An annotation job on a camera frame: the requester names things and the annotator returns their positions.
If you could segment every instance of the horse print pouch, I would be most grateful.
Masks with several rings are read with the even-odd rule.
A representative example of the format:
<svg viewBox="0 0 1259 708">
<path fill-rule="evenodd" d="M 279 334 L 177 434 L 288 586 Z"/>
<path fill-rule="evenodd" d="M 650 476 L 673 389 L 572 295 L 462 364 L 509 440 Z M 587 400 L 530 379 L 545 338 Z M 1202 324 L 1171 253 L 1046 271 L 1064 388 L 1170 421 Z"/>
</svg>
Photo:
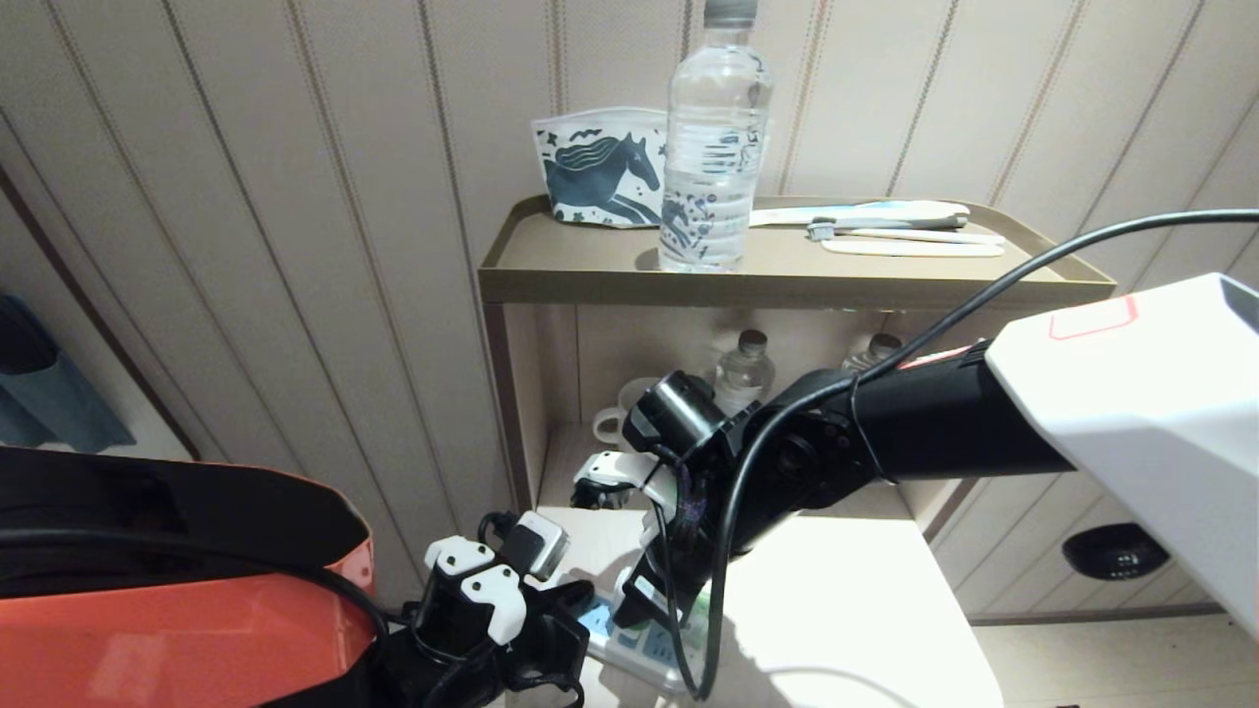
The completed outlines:
<svg viewBox="0 0 1259 708">
<path fill-rule="evenodd" d="M 534 121 L 538 164 L 558 220 L 633 228 L 660 223 L 666 113 L 597 108 Z"/>
</svg>

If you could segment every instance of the striped wallpaper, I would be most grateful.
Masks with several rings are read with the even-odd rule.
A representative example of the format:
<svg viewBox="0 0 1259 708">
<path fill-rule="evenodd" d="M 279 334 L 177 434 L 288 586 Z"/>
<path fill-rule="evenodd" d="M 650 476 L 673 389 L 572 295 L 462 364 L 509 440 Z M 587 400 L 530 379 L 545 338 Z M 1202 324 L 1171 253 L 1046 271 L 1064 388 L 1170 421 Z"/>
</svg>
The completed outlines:
<svg viewBox="0 0 1259 708">
<path fill-rule="evenodd" d="M 344 489 L 399 601 L 429 540 L 511 503 L 472 275 L 543 189 L 529 120 L 663 107 L 701 18 L 696 0 L 5 3 L 0 164 L 203 455 Z M 986 202 L 1051 237 L 1254 205 L 1256 35 L 1254 0 L 764 0 L 760 190 Z M 1253 228 L 1087 257 L 1122 288 L 1259 282 Z M 940 534 L 968 610 L 1187 597 L 1172 571 L 1117 597 L 1042 567 L 1110 504 L 1068 479 L 987 482 Z"/>
</svg>

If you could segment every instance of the blue towel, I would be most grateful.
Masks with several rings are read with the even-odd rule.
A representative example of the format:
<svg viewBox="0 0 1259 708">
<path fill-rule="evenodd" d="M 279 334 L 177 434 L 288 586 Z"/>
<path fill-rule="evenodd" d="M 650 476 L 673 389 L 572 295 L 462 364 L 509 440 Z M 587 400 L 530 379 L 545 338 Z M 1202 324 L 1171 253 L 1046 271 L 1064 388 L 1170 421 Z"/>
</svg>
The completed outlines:
<svg viewBox="0 0 1259 708">
<path fill-rule="evenodd" d="M 59 441 L 79 452 L 136 443 L 25 304 L 0 297 L 0 442 Z"/>
</svg>

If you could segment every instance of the power strip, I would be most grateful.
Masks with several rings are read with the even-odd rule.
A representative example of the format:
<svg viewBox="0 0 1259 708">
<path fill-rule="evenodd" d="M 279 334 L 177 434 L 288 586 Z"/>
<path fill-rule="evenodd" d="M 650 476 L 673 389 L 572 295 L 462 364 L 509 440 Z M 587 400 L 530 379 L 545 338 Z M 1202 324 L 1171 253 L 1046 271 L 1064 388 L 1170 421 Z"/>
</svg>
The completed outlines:
<svg viewBox="0 0 1259 708">
<path fill-rule="evenodd" d="M 590 601 L 573 611 L 577 621 L 590 630 L 587 651 L 618 669 L 660 687 L 667 693 L 684 693 L 686 683 L 677 669 L 677 655 L 669 630 L 655 620 L 632 627 L 618 627 L 612 622 L 612 593 L 594 588 Z M 709 596 L 696 598 L 690 617 L 682 625 L 682 649 L 691 671 L 700 673 L 704 659 L 704 637 L 708 630 Z"/>
</svg>

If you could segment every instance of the horse illustration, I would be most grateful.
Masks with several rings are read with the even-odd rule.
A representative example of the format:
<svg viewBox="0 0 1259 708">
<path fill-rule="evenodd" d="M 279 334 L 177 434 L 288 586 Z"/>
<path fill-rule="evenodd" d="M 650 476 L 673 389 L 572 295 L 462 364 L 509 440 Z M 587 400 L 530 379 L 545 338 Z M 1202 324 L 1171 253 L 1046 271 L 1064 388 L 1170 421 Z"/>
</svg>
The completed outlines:
<svg viewBox="0 0 1259 708">
<path fill-rule="evenodd" d="M 617 185 L 628 171 L 655 191 L 660 179 L 647 157 L 647 139 L 637 142 L 632 134 L 623 139 L 603 137 L 589 145 L 570 145 L 555 151 L 555 160 L 545 160 L 546 190 L 551 202 L 572 207 L 598 207 L 630 219 L 635 224 L 660 223 L 660 217 L 646 204 L 617 194 Z"/>
</svg>

